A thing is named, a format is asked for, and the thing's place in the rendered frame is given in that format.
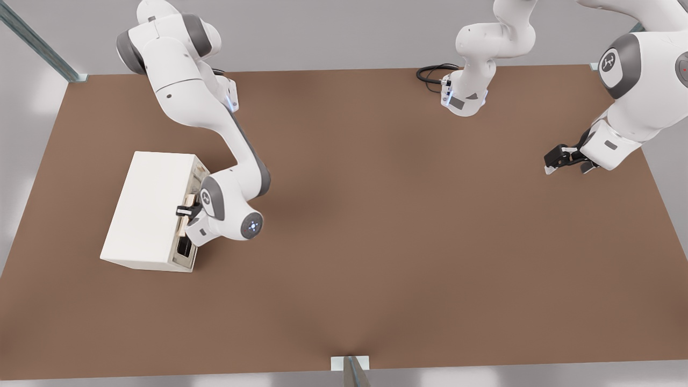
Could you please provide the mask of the white oven body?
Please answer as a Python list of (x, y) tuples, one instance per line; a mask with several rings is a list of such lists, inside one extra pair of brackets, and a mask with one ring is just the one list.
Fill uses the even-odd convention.
[(137, 151), (100, 258), (138, 270), (189, 273), (172, 263), (174, 237), (193, 154)]

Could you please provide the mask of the oven door with pale handle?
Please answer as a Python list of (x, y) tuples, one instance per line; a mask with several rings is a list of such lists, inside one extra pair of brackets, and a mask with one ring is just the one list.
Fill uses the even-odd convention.
[[(188, 179), (181, 206), (192, 207), (199, 205), (197, 196), (200, 192), (202, 180), (208, 176), (208, 174), (208, 169), (206, 169), (203, 163), (195, 157), (192, 162), (191, 176)], [(178, 222), (175, 230), (174, 250), (171, 257), (172, 263), (178, 264), (188, 271), (192, 271), (196, 259), (197, 247), (192, 244), (185, 231), (185, 227), (191, 222), (191, 218), (187, 214), (177, 215), (177, 217)]]

